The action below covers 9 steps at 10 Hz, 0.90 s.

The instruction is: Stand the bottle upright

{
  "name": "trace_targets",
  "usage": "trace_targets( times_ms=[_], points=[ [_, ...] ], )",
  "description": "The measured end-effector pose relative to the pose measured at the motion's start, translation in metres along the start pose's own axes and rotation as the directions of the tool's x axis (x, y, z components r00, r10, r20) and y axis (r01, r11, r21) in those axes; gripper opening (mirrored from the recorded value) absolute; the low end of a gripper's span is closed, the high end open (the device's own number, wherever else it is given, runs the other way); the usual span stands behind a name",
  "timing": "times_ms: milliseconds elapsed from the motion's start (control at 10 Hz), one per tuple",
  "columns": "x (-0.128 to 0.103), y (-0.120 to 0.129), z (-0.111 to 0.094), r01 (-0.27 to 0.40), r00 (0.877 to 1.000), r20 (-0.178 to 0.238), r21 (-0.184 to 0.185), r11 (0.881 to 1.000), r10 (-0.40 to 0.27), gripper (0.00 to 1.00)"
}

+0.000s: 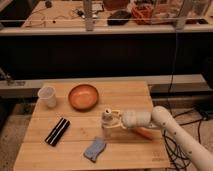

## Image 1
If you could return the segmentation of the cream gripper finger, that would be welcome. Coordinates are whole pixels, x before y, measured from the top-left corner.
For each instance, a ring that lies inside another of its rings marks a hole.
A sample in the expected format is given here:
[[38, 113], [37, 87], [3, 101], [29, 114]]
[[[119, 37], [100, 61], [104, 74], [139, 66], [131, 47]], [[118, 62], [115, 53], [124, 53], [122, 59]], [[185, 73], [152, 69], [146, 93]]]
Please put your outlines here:
[[116, 128], [120, 128], [120, 129], [124, 129], [122, 125], [102, 125], [103, 129], [116, 129]]
[[110, 113], [115, 114], [115, 115], [122, 115], [121, 110], [110, 110]]

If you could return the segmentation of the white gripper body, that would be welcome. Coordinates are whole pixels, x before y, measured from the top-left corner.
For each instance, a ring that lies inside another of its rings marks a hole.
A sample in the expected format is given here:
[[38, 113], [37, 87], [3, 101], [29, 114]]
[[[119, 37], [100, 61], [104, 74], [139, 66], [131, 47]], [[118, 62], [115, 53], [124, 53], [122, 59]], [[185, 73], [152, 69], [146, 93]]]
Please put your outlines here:
[[151, 122], [151, 113], [145, 111], [125, 111], [121, 122], [126, 128], [147, 127]]

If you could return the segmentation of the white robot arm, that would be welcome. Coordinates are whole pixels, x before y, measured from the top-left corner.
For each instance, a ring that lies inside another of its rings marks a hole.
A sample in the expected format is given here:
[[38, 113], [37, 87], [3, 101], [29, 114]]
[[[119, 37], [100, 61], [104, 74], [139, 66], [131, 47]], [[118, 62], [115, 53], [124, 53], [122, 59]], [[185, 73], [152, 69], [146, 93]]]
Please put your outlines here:
[[213, 171], [213, 154], [188, 134], [163, 106], [151, 111], [106, 109], [101, 116], [103, 129], [160, 128], [169, 132], [198, 171]]

